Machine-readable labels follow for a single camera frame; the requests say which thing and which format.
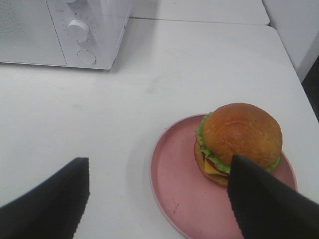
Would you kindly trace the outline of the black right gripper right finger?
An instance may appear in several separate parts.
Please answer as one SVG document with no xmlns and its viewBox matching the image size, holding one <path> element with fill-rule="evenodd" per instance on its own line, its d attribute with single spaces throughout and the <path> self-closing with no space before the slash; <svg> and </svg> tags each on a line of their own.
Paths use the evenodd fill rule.
<svg viewBox="0 0 319 239">
<path fill-rule="evenodd" d="M 227 193 L 246 239 L 319 237 L 319 205 L 245 156 L 232 158 Z"/>
</svg>

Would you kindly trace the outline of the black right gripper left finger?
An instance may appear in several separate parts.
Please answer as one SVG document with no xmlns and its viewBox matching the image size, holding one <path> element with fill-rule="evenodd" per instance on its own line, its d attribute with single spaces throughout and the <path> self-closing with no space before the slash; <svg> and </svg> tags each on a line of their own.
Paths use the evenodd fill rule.
<svg viewBox="0 0 319 239">
<path fill-rule="evenodd" d="M 78 157 L 0 208 L 0 237 L 71 239 L 89 196 L 89 159 Z"/>
</svg>

